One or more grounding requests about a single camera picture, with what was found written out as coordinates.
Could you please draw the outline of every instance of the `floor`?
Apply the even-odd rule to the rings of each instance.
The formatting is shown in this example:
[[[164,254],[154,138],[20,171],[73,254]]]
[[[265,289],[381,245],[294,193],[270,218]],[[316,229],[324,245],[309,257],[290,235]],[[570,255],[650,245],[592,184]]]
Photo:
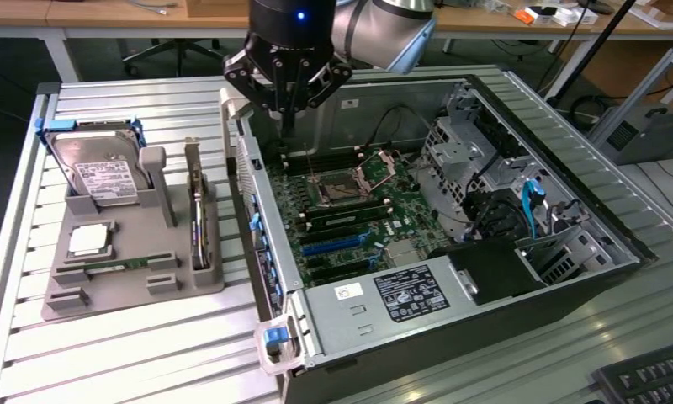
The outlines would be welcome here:
[[[221,51],[234,52],[241,43],[241,40],[222,40]],[[85,81],[130,78],[124,72],[114,40],[70,40],[69,46]],[[132,52],[149,46],[149,40],[128,41]],[[441,52],[441,47],[442,40],[433,40],[421,59],[424,66],[496,63],[508,66],[530,86],[538,83],[553,61],[553,55],[546,52],[546,42],[526,45],[517,41],[460,40],[449,55]],[[520,58],[506,52],[530,55]],[[136,63],[136,66],[142,78],[173,77],[174,54],[169,52],[156,55],[149,61]],[[201,55],[189,54],[184,62],[185,76],[212,76],[220,74],[220,71],[218,63]],[[40,40],[0,39],[0,111],[2,111],[0,112],[0,226],[18,153],[25,139],[25,124],[32,111],[32,93],[40,82],[58,80],[46,48]],[[562,105],[568,106],[576,96],[586,93],[598,93],[598,90],[585,80],[580,80],[564,98]]]

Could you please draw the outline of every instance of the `hard drive label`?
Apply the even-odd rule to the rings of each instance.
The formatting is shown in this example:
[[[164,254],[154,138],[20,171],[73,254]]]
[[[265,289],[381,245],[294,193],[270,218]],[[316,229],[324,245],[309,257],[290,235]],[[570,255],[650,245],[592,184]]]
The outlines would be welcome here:
[[[405,269],[373,279],[389,317],[404,322],[449,307],[429,267]]]
[[[74,165],[94,200],[137,196],[137,186],[125,161],[78,162]]]

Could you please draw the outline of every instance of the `wooden table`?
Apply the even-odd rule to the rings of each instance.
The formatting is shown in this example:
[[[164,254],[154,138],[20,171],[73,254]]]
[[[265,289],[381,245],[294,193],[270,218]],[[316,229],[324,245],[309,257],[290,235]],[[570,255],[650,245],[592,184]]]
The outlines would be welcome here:
[[[457,39],[564,40],[570,35],[570,27],[557,24],[528,26],[510,15],[486,13],[478,8],[442,8],[436,11],[436,16],[434,37],[446,39],[444,51]],[[610,17],[600,16],[594,25],[578,27],[573,35],[577,49],[549,95],[561,87],[609,20]],[[65,44],[69,38],[242,38],[246,26],[246,16],[189,18],[182,5],[169,8],[168,15],[160,15],[132,6],[126,0],[86,0],[81,3],[0,0],[0,36],[42,39],[64,82],[80,81]],[[610,40],[673,40],[673,31],[654,29],[626,15]]]

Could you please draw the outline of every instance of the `keyboard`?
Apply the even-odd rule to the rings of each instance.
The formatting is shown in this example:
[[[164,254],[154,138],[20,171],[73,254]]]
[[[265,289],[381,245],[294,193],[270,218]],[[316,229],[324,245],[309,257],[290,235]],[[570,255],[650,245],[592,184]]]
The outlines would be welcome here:
[[[610,404],[673,404],[673,345],[593,373]]]

